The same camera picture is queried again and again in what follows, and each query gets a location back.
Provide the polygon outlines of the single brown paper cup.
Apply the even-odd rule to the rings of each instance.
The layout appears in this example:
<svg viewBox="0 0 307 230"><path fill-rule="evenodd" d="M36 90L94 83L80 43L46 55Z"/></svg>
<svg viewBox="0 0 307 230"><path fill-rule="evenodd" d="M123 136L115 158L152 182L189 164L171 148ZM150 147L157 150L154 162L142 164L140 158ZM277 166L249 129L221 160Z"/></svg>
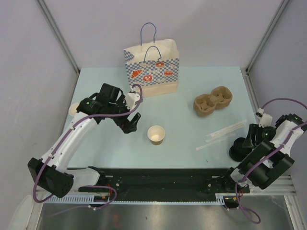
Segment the single brown paper cup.
<svg viewBox="0 0 307 230"><path fill-rule="evenodd" d="M161 126L152 126L147 131L147 137L154 145L160 145L165 138L165 130Z"/></svg>

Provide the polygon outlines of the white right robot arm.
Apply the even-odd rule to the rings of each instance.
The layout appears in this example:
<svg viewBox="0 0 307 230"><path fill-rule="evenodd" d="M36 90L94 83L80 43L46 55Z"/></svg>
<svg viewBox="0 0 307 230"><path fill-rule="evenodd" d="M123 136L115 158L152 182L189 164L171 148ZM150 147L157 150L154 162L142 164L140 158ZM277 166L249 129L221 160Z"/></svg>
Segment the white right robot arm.
<svg viewBox="0 0 307 230"><path fill-rule="evenodd" d="M237 138L229 150L239 165L221 180L222 188L233 192L247 180L267 188L294 164L291 147L306 131L307 123L295 114L281 116L274 127L249 125L247 137Z"/></svg>

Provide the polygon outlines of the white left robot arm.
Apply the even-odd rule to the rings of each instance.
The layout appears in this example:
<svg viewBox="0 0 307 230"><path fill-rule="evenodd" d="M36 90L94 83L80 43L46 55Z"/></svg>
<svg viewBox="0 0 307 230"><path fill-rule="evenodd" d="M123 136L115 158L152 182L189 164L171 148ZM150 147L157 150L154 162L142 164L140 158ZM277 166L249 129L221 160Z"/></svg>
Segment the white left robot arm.
<svg viewBox="0 0 307 230"><path fill-rule="evenodd" d="M112 119L125 134L135 132L141 114L136 113L131 120L128 117L142 101L141 85L134 84L131 91L124 94L120 88L106 83L102 85L100 92L81 100L72 121L56 143L41 158L32 158L28 162L27 166L34 181L33 199L39 202L36 197L37 187L58 198L81 187L102 191L106 180L99 169L87 167L68 170L68 164L86 135L106 118Z"/></svg>

